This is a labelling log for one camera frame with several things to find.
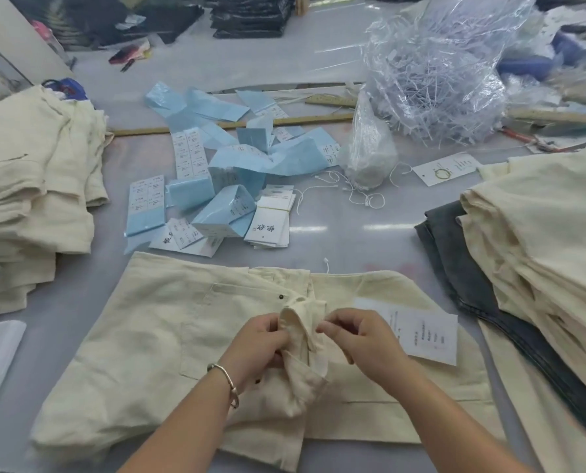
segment front pocket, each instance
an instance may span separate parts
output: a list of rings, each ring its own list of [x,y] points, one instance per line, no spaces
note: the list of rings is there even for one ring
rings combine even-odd
[[[241,327],[251,317],[280,312],[289,295],[273,290],[230,284],[212,284],[208,293],[181,324],[179,373],[198,380],[208,364],[223,355]]]

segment silver bangle bracelet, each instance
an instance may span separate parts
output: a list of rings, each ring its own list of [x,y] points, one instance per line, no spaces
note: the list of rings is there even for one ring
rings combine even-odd
[[[232,378],[227,373],[227,370],[225,370],[218,363],[210,363],[210,365],[208,365],[207,371],[209,372],[213,368],[218,368],[225,375],[225,378],[227,379],[227,382],[229,383],[230,392],[232,393],[232,406],[234,408],[238,408],[238,405],[240,405],[239,400],[238,400],[238,389],[236,389],[236,387],[234,386],[234,382],[232,381]]]

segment gray table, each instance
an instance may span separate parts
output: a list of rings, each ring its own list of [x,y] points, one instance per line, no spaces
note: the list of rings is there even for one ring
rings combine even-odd
[[[327,129],[339,142],[345,141],[349,126]],[[461,149],[458,146],[424,149],[409,140],[396,138],[406,162],[417,165]],[[501,150],[515,142],[496,136],[487,143],[490,150],[473,154],[483,163],[521,155],[524,149]],[[94,211],[96,235],[91,255],[63,255],[57,262],[56,279],[29,296],[24,311],[1,315],[17,318],[28,328],[0,390],[0,471],[21,472],[113,472],[141,443],[142,438],[117,445],[100,465],[56,466],[34,458],[28,450],[28,436],[42,402],[72,359],[80,342],[100,315],[130,256],[124,255],[124,223],[128,185],[155,174],[174,178],[170,136],[155,135],[118,139],[105,153],[105,183],[111,203]],[[228,266],[279,266],[348,274],[367,270],[397,270],[412,278],[448,312],[457,313],[442,292],[413,229],[427,209],[458,198],[460,192],[479,182],[468,174],[435,187],[426,187],[415,174],[395,176],[396,188],[385,182],[378,190],[386,198],[383,209],[373,210],[348,202],[341,189],[311,189],[306,192],[300,215],[291,214],[290,245],[285,249],[254,250],[241,239],[226,239],[212,259],[177,254],[193,262]],[[311,176],[289,178],[304,189],[321,182]],[[164,251],[152,251],[166,255]],[[460,315],[460,323],[476,338],[485,356],[494,396],[509,443],[518,457],[540,470],[540,466],[502,387],[490,353],[476,323]],[[275,471],[234,455],[218,453],[211,471]],[[421,446],[381,445],[365,442],[305,441],[299,471],[394,472],[435,471]]]

